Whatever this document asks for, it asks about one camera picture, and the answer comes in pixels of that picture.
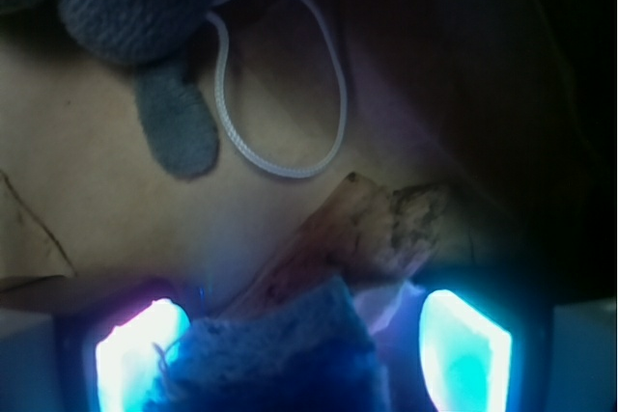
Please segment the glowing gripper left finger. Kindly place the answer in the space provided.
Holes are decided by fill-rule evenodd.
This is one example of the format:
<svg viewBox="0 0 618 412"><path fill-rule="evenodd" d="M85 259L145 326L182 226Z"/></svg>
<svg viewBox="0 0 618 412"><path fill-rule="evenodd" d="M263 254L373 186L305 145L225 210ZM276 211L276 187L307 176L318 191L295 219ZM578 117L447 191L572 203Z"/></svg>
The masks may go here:
<svg viewBox="0 0 618 412"><path fill-rule="evenodd" d="M99 301L57 317L66 411L141 411L163 351L189 327L170 296Z"/></svg>

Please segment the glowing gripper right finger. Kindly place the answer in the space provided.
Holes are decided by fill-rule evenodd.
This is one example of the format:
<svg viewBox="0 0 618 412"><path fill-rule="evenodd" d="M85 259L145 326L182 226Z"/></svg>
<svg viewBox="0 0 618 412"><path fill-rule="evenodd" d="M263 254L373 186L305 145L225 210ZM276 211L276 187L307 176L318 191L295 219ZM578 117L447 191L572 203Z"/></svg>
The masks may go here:
<svg viewBox="0 0 618 412"><path fill-rule="evenodd" d="M437 411L541 411L548 386L545 309L435 289L420 310L418 353Z"/></svg>

